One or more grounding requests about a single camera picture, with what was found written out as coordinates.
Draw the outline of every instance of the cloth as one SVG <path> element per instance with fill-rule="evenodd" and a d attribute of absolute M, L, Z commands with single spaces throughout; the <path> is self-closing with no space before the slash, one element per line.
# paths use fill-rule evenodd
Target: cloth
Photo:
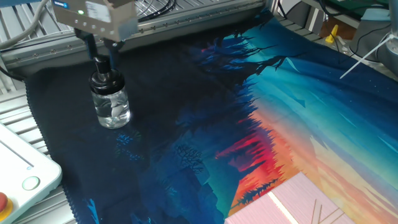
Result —
<path fill-rule="evenodd" d="M 100 126 L 94 63 L 48 68 L 27 97 L 82 224 L 222 224 L 302 171 L 356 223 L 397 223 L 397 83 L 279 24 L 122 54 L 131 122 Z"/>

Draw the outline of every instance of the white control box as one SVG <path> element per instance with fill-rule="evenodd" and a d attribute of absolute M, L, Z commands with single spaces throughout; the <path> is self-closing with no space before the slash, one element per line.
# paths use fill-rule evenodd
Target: white control box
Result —
<path fill-rule="evenodd" d="M 0 192 L 12 202 L 0 212 L 0 224 L 11 224 L 58 187 L 61 178 L 57 163 L 0 123 Z"/>

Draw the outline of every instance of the white cable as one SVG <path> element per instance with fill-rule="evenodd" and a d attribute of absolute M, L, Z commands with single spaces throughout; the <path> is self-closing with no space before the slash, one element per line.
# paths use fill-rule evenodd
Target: white cable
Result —
<path fill-rule="evenodd" d="M 353 65 L 346 73 L 344 73 L 344 75 L 342 75 L 340 77 L 340 79 L 344 78 L 344 76 L 346 76 L 347 74 L 349 74 L 350 71 L 352 71 L 355 67 L 357 67 L 363 60 L 365 60 L 369 55 L 371 55 L 375 50 L 377 50 L 379 47 L 383 46 L 385 43 L 387 43 L 389 40 L 395 38 L 394 35 L 390 34 L 390 36 L 384 40 L 383 42 L 381 42 L 379 45 L 377 45 L 375 48 L 373 48 L 373 50 L 371 50 L 369 53 L 367 53 L 363 58 L 361 58 L 361 60 L 359 60 L 357 63 L 355 63 L 355 65 Z"/>
<path fill-rule="evenodd" d="M 36 29 L 37 24 L 39 23 L 40 16 L 43 13 L 43 9 L 48 1 L 49 0 L 42 0 L 40 5 L 36 9 L 35 16 L 33 17 L 33 22 L 30 24 L 28 29 L 26 29 L 24 32 L 22 32 L 18 36 L 13 37 L 3 43 L 0 43 L 0 50 L 12 47 L 14 44 L 25 39 L 27 36 L 29 36 L 29 35 L 31 35 L 31 33 L 33 33 L 33 31 Z"/>

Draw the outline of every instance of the red emergency stop button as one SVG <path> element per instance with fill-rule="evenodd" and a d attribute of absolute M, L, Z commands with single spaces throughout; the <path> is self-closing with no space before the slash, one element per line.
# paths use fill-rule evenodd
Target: red emergency stop button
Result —
<path fill-rule="evenodd" d="M 7 195 L 0 192 L 0 222 L 5 220 L 12 212 L 12 201 Z"/>
<path fill-rule="evenodd" d="M 8 203 L 7 195 L 0 192 L 0 213 L 6 209 Z"/>

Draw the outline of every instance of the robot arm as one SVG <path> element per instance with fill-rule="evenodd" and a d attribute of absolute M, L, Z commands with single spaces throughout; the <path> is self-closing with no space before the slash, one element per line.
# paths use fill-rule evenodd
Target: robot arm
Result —
<path fill-rule="evenodd" d="M 137 13 L 133 0 L 52 0 L 58 22 L 75 28 L 90 59 L 98 55 L 93 35 L 102 37 L 116 68 L 124 39 L 137 32 Z"/>

